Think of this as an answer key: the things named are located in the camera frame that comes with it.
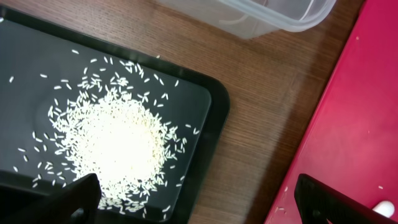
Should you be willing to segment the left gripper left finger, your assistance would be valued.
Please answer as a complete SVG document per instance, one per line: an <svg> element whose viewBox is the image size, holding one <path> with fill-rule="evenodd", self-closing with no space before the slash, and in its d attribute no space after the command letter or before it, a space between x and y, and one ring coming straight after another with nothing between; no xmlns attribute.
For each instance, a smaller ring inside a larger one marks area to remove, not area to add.
<svg viewBox="0 0 398 224"><path fill-rule="evenodd" d="M96 174L88 174L48 196L1 184L1 223L92 224L100 198L100 182Z"/></svg>

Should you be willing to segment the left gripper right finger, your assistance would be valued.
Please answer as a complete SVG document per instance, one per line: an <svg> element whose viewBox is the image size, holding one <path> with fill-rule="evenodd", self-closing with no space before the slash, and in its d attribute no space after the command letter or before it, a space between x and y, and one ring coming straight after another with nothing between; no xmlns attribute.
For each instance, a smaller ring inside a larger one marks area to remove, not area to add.
<svg viewBox="0 0 398 224"><path fill-rule="evenodd" d="M294 198L303 224L397 224L307 174L298 176Z"/></svg>

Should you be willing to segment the white rice pile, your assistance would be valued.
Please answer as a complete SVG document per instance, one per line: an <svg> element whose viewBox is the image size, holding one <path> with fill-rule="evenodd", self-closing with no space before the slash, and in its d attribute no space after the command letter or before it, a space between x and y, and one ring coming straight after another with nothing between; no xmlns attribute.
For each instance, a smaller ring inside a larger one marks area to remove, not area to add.
<svg viewBox="0 0 398 224"><path fill-rule="evenodd" d="M93 73L77 89L63 113L48 109L53 133L45 139L33 135L36 152L54 144L62 162L45 162L30 187L38 187L45 175L53 187L65 187L94 173L102 191L100 209L121 215L147 210L151 195L168 185L168 164L184 153L187 140L145 106L148 93L136 93L124 75L114 72L105 82Z"/></svg>

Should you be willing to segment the red serving tray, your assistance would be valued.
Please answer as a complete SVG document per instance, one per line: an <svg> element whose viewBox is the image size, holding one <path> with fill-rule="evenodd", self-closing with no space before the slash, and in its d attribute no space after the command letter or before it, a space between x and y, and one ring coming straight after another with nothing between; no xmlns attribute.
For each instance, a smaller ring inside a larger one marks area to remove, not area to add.
<svg viewBox="0 0 398 224"><path fill-rule="evenodd" d="M397 0L366 1L266 223L299 223L308 174L373 208L397 203Z"/></svg>

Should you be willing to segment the white plastic spoon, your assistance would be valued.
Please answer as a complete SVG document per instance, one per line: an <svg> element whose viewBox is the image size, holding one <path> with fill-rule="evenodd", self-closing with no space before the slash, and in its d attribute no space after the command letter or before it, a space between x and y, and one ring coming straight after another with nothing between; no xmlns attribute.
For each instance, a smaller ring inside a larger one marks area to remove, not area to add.
<svg viewBox="0 0 398 224"><path fill-rule="evenodd" d="M379 202L374 208L373 211L386 217L391 218L395 212L395 206L392 202L388 200L384 200Z"/></svg>

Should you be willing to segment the black plastic tray bin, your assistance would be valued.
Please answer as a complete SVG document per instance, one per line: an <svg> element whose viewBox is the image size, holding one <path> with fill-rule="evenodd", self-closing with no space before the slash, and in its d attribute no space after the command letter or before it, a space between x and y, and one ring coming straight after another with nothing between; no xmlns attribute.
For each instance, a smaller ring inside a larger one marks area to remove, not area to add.
<svg viewBox="0 0 398 224"><path fill-rule="evenodd" d="M1 6L1 185L12 194L1 215L16 213L54 191L45 175L30 181L45 162L60 166L54 144L36 152L33 135L53 133L48 109L57 114L78 96L77 84L97 73L105 82L124 75L145 106L186 139L169 162L168 185L151 195L147 210L99 212L97 223L187 223L229 112L229 95L216 79L144 53L125 49Z"/></svg>

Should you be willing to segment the clear plastic bin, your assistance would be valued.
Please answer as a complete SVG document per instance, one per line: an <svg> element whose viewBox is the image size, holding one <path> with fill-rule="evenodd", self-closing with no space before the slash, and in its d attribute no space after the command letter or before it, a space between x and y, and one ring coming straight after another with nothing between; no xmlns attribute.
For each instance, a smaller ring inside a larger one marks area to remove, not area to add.
<svg viewBox="0 0 398 224"><path fill-rule="evenodd" d="M198 21L252 39L277 30L303 32L331 12L336 0L158 0Z"/></svg>

